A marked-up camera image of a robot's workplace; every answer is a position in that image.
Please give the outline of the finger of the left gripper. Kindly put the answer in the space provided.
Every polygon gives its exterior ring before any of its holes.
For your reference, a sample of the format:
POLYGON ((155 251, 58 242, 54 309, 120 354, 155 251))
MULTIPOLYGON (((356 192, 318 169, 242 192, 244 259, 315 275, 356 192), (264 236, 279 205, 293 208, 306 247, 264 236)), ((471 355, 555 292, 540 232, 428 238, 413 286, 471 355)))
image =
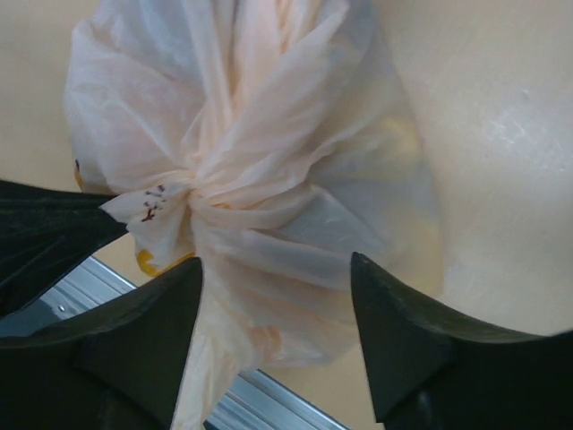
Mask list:
POLYGON ((127 233, 103 211, 110 195, 1 182, 1 315, 40 298, 100 248, 127 233))

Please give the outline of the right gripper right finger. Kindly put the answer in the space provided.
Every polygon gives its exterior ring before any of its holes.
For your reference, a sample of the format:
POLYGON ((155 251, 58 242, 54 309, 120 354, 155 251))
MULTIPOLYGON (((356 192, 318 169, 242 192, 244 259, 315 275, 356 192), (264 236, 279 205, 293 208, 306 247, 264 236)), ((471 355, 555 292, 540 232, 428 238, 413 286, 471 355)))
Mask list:
POLYGON ((387 429, 569 429, 572 335, 483 322, 362 254, 351 290, 378 423, 387 429))

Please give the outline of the orange printed plastic bag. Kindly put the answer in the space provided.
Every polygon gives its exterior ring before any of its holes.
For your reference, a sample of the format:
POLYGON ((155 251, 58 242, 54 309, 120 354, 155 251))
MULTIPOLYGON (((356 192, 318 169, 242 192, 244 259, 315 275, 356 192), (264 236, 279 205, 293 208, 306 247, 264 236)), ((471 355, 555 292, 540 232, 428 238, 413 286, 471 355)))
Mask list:
POLYGON ((174 429, 237 374, 357 341, 353 253, 443 285, 437 196, 370 1, 104 1, 64 90, 76 176, 149 275, 201 260, 174 429))

